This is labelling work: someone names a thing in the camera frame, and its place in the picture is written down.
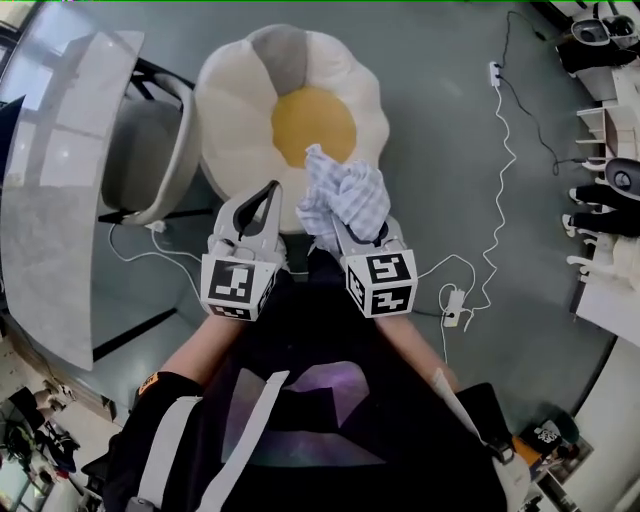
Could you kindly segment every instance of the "chair backrest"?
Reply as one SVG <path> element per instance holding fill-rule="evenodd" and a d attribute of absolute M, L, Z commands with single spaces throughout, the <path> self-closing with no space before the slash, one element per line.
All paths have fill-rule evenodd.
<path fill-rule="evenodd" d="M 197 118 L 193 91 L 177 78 L 157 74 L 154 82 L 182 103 L 182 121 L 169 165 L 149 208 L 125 217 L 123 224 L 145 225 L 163 219 L 184 197 L 200 160 L 200 124 Z"/>

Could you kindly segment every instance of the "white strap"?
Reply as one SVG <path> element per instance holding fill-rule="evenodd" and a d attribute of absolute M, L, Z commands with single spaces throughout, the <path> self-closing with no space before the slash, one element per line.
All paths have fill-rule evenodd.
<path fill-rule="evenodd" d="M 167 486 L 169 472 L 176 458 L 182 434 L 194 406 L 201 397 L 178 398 L 162 417 L 153 438 L 147 465 L 144 467 L 138 497 L 162 509 L 162 497 Z"/>
<path fill-rule="evenodd" d="M 478 432 L 478 429 L 474 425 L 471 416 L 469 416 L 469 413 L 462 405 L 462 402 L 460 402 L 456 394 L 453 392 L 453 389 L 451 389 L 447 378 L 444 376 L 442 368 L 438 368 L 435 375 L 431 379 L 431 388 L 438 394 L 440 398 L 442 398 L 442 400 L 444 400 L 444 403 L 447 404 L 449 409 L 451 409 L 451 412 L 458 417 L 460 422 L 467 428 L 467 430 L 473 435 L 477 436 L 480 441 L 482 441 L 480 432 Z"/>
<path fill-rule="evenodd" d="M 280 388 L 288 375 L 288 371 L 283 371 L 274 373 L 269 377 L 267 385 L 262 390 L 262 394 L 251 412 L 238 444 L 224 467 L 211 481 L 202 496 L 198 512 L 217 512 L 222 508 L 267 426 L 267 421 L 269 421 L 269 416 L 278 398 L 278 393 L 280 393 Z"/>

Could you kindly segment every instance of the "table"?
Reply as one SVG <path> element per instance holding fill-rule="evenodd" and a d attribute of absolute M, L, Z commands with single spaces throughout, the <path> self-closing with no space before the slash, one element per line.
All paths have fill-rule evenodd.
<path fill-rule="evenodd" d="M 640 140 L 640 94 L 637 85 L 640 84 L 640 68 L 627 66 L 612 69 L 613 82 L 616 88 L 617 104 L 628 107 L 635 116 L 636 140 Z M 607 148 L 608 158 L 614 156 Z M 631 154 L 619 154 L 635 158 Z M 612 263 L 611 252 L 597 247 L 592 257 L 593 261 Z M 580 287 L 581 294 L 576 301 L 577 316 L 612 332 L 613 334 L 640 345 L 640 294 L 624 284 L 591 273 L 587 283 Z"/>
<path fill-rule="evenodd" d="M 134 71 L 167 72 L 139 59 L 143 40 L 142 32 L 113 32 L 47 3 L 0 82 L 0 101 L 26 95 L 0 216 L 9 311 L 44 347 L 86 370 L 175 313 L 97 348 L 92 340 L 94 230 L 116 114 Z"/>

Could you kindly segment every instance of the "flower-shaped cushion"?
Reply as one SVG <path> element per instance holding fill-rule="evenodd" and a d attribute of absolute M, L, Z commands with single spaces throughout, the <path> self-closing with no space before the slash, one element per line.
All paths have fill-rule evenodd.
<path fill-rule="evenodd" d="M 389 136 L 376 77 L 336 38 L 273 25 L 216 50 L 195 90 L 202 160 L 223 198 L 278 180 L 280 230 L 302 231 L 305 150 L 378 166 Z"/>

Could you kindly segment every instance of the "plug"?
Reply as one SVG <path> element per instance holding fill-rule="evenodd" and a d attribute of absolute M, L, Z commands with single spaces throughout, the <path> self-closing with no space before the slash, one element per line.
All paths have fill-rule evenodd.
<path fill-rule="evenodd" d="M 155 231 L 156 233 L 164 233 L 167 229 L 167 224 L 163 220 L 156 220 L 151 224 L 146 224 L 144 227 L 150 229 L 151 231 Z"/>
<path fill-rule="evenodd" d="M 489 62 L 489 83 L 491 87 L 500 87 L 500 68 L 493 60 Z"/>

